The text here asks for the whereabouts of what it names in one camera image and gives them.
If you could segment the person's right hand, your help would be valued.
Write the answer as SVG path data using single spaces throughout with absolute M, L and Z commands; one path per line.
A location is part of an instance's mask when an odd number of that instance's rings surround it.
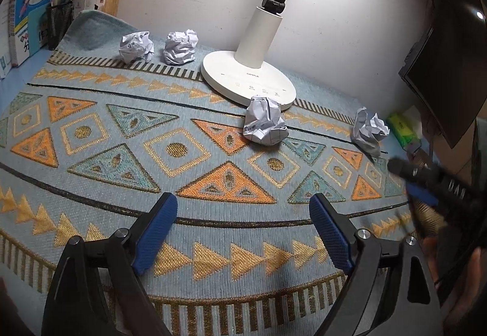
M 422 252 L 431 272 L 435 287 L 439 288 L 441 282 L 437 266 L 437 238 L 426 237 L 421 242 Z M 450 305 L 443 326 L 444 332 L 454 329 L 461 320 L 474 308 L 480 297 L 481 288 L 486 281 L 486 250 L 476 248 L 469 260 L 466 270 L 459 279 L 454 293 L 454 305 Z

